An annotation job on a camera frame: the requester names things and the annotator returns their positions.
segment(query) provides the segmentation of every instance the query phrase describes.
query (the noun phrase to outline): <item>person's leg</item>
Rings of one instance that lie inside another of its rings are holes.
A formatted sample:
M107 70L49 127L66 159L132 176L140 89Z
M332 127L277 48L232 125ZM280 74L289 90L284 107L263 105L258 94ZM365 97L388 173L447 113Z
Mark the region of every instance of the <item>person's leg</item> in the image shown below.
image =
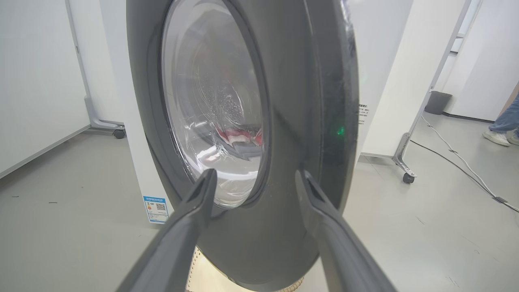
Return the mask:
M505 133L516 129L519 126L519 94L515 97L512 104L501 114L495 123L488 127L488 130L483 133L483 137L502 146L510 146L510 143L519 145L519 131L512 135L512 138L507 139Z
M498 133L506 133L519 126L519 94L512 104L501 114L488 129Z

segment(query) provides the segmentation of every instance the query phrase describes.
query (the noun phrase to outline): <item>shoe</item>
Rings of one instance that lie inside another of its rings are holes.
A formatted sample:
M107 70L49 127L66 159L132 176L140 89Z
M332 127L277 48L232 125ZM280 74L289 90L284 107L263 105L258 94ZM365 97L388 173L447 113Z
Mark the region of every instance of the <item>shoe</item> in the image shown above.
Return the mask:
M510 138L508 138L508 142L515 144L515 145L519 145L519 137L517 136L516 133L514 133Z
M486 130L483 133L483 137L487 138L488 140L494 142L495 144L499 144L501 146L509 147L510 143L508 143L507 137L504 135L504 133L498 133L491 130Z

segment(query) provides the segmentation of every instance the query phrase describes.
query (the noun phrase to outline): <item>concrete floor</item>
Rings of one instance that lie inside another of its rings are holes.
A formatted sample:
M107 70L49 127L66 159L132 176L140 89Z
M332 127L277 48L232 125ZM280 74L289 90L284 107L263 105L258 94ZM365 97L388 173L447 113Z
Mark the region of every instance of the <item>concrete floor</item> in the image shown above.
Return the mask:
M483 139L485 123L425 117L519 207L519 147ZM412 140L462 165L423 121ZM391 160L362 156L345 210L397 290L517 291L519 214L428 150L410 144L405 161L418 175L410 185ZM147 221L126 139L78 135L0 180L0 291L113 291L158 228ZM212 276L223 284L210 291L241 290ZM297 291L323 285L318 263Z

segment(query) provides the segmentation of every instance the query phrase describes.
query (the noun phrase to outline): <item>door glass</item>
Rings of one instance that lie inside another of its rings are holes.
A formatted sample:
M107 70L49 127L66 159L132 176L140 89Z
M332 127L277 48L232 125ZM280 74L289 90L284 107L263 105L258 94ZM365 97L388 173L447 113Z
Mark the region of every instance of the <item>door glass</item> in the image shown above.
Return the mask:
M174 142L188 175L218 173L215 202L239 206L251 193L263 151L252 60L221 0L180 0L162 39L162 82Z

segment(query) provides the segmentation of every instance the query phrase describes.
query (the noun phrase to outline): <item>trash bin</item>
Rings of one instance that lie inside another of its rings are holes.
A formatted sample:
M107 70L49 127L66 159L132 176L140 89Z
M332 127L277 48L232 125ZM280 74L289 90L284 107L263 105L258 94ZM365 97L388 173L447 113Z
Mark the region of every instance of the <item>trash bin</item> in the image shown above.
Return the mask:
M433 91L431 92L431 97L429 98L429 102L427 102L424 110L431 114L441 115L452 96L452 94Z

